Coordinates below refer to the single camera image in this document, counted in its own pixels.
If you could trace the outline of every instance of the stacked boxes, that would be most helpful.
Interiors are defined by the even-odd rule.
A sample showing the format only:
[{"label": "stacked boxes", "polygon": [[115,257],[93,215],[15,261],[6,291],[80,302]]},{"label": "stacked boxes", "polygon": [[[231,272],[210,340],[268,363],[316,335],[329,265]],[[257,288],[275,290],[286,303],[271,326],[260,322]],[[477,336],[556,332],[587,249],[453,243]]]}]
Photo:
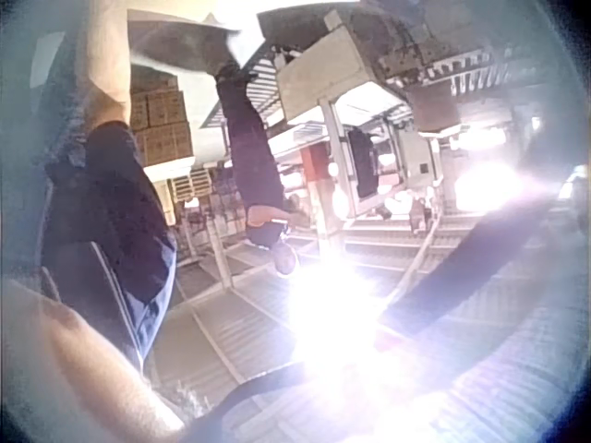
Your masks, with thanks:
[{"label": "stacked boxes", "polygon": [[176,80],[152,85],[156,90],[131,98],[131,129],[144,167],[193,156],[183,92]]},{"label": "stacked boxes", "polygon": [[187,122],[149,127],[136,132],[136,140],[144,167],[193,155]]}]

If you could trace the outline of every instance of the bright light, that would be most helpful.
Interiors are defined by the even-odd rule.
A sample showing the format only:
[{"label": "bright light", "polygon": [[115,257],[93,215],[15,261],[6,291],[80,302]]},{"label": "bright light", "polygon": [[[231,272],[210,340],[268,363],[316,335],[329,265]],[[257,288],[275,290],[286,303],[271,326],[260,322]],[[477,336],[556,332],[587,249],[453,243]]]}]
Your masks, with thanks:
[{"label": "bright light", "polygon": [[558,194],[559,200],[568,200],[573,195],[573,182],[566,182],[562,185],[561,192]]},{"label": "bright light", "polygon": [[198,208],[199,207],[199,199],[197,197],[193,197],[189,201],[185,202],[185,208]]},{"label": "bright light", "polygon": [[304,177],[302,177],[301,173],[281,175],[281,183],[287,189],[301,187],[304,185]]},{"label": "bright light", "polygon": [[334,210],[334,215],[341,220],[346,220],[349,215],[349,199],[339,186],[332,193],[332,210]]},{"label": "bright light", "polygon": [[388,167],[396,163],[396,156],[394,154],[381,154],[378,156],[378,162],[382,166]]},{"label": "bright light", "polygon": [[394,198],[386,198],[384,206],[393,215],[406,215],[413,206],[413,197],[408,191],[401,191]]},{"label": "bright light", "polygon": [[335,162],[329,163],[329,175],[331,177],[336,177],[339,174],[339,165]]},{"label": "bright light", "polygon": [[505,131],[498,127],[491,129],[471,129],[461,133],[457,139],[452,138],[452,150],[489,150],[507,141]]},{"label": "bright light", "polygon": [[267,125],[274,126],[281,122],[285,116],[283,115],[283,108],[279,108],[273,114],[267,117]]},{"label": "bright light", "polygon": [[486,212],[500,208],[522,190],[514,169],[503,163],[483,162],[455,182],[459,210]]},{"label": "bright light", "polygon": [[437,419],[445,402],[445,394],[434,392],[383,413],[374,427],[375,443],[440,441],[437,430],[430,425]]},{"label": "bright light", "polygon": [[311,369],[331,372],[374,352],[382,301],[368,284],[335,258],[301,269],[291,281],[290,325],[297,338],[295,358]]},{"label": "bright light", "polygon": [[392,185],[379,185],[378,186],[378,194],[384,196],[392,191]]},{"label": "bright light", "polygon": [[539,117],[532,117],[532,128],[537,131],[542,127],[542,119]]}]

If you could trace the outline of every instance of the metal grate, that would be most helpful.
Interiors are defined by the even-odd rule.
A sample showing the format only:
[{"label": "metal grate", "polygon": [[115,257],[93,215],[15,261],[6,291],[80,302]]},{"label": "metal grate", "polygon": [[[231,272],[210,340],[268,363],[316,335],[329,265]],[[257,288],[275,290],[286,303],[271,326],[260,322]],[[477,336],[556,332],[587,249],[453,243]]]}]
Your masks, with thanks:
[{"label": "metal grate", "polygon": [[173,182],[173,199],[176,202],[189,201],[193,197],[206,197],[211,194],[211,178],[207,170],[191,170],[189,175],[178,177]]},{"label": "metal grate", "polygon": [[535,83],[539,74],[525,48],[506,48],[501,55],[477,50],[433,63],[424,84],[451,79],[452,95],[463,96],[510,83]]}]

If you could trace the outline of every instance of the skin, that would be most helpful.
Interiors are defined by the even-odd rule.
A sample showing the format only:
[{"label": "skin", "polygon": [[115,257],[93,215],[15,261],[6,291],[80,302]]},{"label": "skin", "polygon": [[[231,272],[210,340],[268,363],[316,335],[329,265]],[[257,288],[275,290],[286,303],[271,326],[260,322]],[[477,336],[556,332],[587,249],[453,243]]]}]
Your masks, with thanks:
[{"label": "skin", "polygon": [[258,228],[266,222],[284,222],[294,226],[309,227],[309,217],[302,212],[289,213],[271,206],[251,206],[248,209],[248,226]]}]

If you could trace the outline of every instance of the dark pants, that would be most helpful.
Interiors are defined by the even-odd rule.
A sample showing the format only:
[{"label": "dark pants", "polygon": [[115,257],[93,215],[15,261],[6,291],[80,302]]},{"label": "dark pants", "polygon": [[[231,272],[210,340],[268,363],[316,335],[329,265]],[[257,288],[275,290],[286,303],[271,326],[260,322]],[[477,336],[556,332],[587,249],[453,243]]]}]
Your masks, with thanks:
[{"label": "dark pants", "polygon": [[[128,128],[112,123],[96,129],[88,141],[84,136],[76,42],[73,30],[42,87],[39,110],[11,125],[3,146],[3,274],[40,291],[42,250],[48,260],[62,246],[93,242],[114,272],[119,306],[130,317],[136,347],[145,357],[172,292],[175,241]],[[97,312],[106,303],[101,291],[82,290],[76,297]],[[86,319],[101,331],[96,318]],[[103,320],[108,324],[113,317]]]}]

